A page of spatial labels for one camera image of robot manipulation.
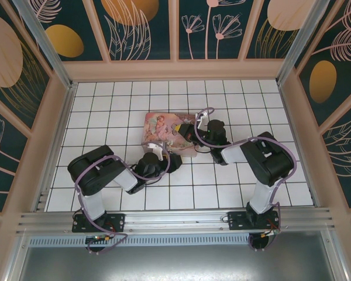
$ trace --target purple cable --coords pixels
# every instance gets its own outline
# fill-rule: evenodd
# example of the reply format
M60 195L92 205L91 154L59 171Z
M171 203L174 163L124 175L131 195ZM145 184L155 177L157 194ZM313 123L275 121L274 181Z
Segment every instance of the purple cable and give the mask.
M114 249L118 244L122 243L127 237L128 235L126 233L121 233L121 232L113 232L113 231L109 231L105 228L102 228L100 227L99 225L97 225L93 220L92 218L88 215L88 213L85 211L85 206L83 204L83 201L82 201L82 191L81 191L81 188L79 187L78 183L81 181L81 179L91 170L93 169L96 165L100 164L101 162L103 161L106 161L108 159L113 159L113 160L118 160L120 161L135 177L139 178L139 179L142 179L142 180L157 180L157 179L160 179L162 178L169 170L170 168L170 155L169 155L169 152L165 149L164 146L158 144L158 143L155 143L155 142L148 142L148 143L153 143L159 147L161 147L163 149L163 151L165 152L165 154L168 156L168 165L165 169L164 172L162 172L162 174L160 174L159 176L157 177L142 177L140 175L138 175L137 173L135 173L134 171L132 171L129 167L129 165L127 165L119 156L117 155L109 155L109 156L105 156L103 157L102 159L99 159L97 160L96 162L94 162L93 164L89 165L79 176L78 178L76 179L75 181L75 184L74 184L74 188L75 190L77 191L77 194L78 194L78 200L80 202L80 205L81 205L81 209L84 213L84 215L86 216L87 220L98 230L104 232L104 233L107 233L107 234L112 234L112 235L118 235L118 236L123 236L122 239L120 239L118 242L116 242L115 244L113 244L112 246L110 247L107 247L107 248L104 248L103 250L101 250L100 252L93 252L90 250L90 245L91 243L89 243L87 245L87 249L89 250L89 253L95 253L96 255L99 255L99 253L105 253L105 252L108 252L109 250L111 249Z
M199 114L197 115L196 117L196 120L198 120L201 115L205 112L205 111L208 111L208 115L211 115L215 109L213 107L207 107L207 108L204 108L202 111L199 112ZM290 156L292 162L294 163L294 168L292 169L291 173L288 174L287 177L279 180L270 196L270 199L269 199L269 203L273 206L273 207L277 207L278 208L278 228L281 229L281 211L280 211L280 203L277 202L275 204L273 204L273 200L274 200L274 196L276 195L276 192L278 190L278 188L280 187L281 184L283 184L287 179L289 179L294 173L295 171L297 170L297 160L295 158L295 156L293 155L293 153L289 150L289 148L287 148L286 146L284 146L282 143L280 142L277 142L276 140L274 139L270 139L270 138L266 138L264 136L254 136L254 137L251 137L251 138L247 138L247 139L242 139L242 140L239 140L237 142L233 142L231 143L230 145L212 145L212 144L209 144L208 142L205 142L200 136L199 136L199 133L198 133L198 124L197 124L197 121L195 122L194 124L194 131L195 131L195 135L197 136L198 140L205 146L209 147L209 148L228 148L230 146L233 146L233 145L240 145L241 143L245 143L245 142L248 142L248 141L256 141L256 140L260 140L260 141L268 141L268 142L271 142L271 143L274 143L275 145L278 145L280 148L283 148ZM250 247L253 249L253 247L251 246L250 242L252 240L252 237L251 235L249 236L249 245Z

